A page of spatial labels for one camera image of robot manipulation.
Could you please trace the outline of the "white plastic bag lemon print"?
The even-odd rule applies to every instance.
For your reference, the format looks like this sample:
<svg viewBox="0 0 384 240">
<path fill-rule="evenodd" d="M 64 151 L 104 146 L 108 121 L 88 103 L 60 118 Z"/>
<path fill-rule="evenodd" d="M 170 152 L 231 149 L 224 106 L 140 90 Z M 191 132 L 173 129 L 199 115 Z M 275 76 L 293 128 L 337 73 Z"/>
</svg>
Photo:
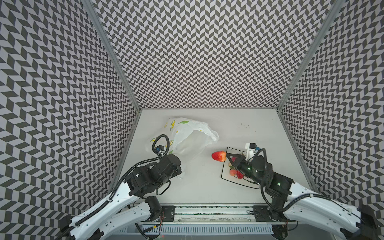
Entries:
<svg viewBox="0 0 384 240">
<path fill-rule="evenodd" d="M 205 122 L 187 118 L 170 118 L 145 140 L 147 152 L 152 152 L 153 142 L 162 134 L 169 138 L 168 154 L 173 154 L 181 160 L 182 173 L 178 176 L 179 179 L 184 177 L 188 165 L 193 159 L 207 146 L 220 139 L 219 134 Z"/>
</svg>

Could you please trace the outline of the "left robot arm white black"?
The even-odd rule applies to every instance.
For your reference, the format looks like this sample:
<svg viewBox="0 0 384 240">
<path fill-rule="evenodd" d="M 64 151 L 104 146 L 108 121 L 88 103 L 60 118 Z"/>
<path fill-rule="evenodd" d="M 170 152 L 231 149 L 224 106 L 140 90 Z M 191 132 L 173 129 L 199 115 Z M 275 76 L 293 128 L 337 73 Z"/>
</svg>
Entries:
<svg viewBox="0 0 384 240">
<path fill-rule="evenodd" d="M 127 226 L 157 220 L 163 211 L 158 190 L 182 172 L 180 159 L 169 154 L 170 145 L 167 135 L 159 135 L 152 144 L 157 157 L 133 165 L 110 194 L 84 213 L 63 217 L 56 239 L 105 240 Z"/>
</svg>

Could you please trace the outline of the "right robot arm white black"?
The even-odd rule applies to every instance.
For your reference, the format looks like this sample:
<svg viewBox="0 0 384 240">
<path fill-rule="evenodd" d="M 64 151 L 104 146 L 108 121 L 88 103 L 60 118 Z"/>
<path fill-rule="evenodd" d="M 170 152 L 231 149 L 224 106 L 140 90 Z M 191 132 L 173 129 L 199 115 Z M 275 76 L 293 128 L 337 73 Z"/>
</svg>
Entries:
<svg viewBox="0 0 384 240">
<path fill-rule="evenodd" d="M 377 219 L 371 207 L 342 204 L 316 193 L 274 172 L 265 154 L 265 150 L 260 150 L 249 159 L 227 154 L 227 159 L 232 167 L 260 187 L 274 218 L 284 217 L 311 225 L 342 240 L 379 239 Z"/>
</svg>

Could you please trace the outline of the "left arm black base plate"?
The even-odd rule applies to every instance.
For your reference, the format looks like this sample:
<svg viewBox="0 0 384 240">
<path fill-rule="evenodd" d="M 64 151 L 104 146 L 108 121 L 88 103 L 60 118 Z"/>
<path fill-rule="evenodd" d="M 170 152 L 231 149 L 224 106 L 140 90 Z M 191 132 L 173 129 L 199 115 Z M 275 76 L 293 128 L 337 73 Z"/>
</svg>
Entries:
<svg viewBox="0 0 384 240">
<path fill-rule="evenodd" d="M 157 222 L 173 222 L 175 219 L 176 206 L 162 205 L 162 211 L 157 219 Z"/>
</svg>

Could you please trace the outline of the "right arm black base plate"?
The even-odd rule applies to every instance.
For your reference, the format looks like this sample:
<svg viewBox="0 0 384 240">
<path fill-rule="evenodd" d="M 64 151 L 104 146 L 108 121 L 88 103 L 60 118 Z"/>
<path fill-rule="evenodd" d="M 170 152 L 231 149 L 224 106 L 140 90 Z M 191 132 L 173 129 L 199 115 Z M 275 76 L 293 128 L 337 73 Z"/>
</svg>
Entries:
<svg viewBox="0 0 384 240">
<path fill-rule="evenodd" d="M 254 216 L 256 222 L 294 222 L 287 219 L 282 213 L 270 210 L 270 207 L 265 205 L 253 206 L 249 214 Z"/>
</svg>

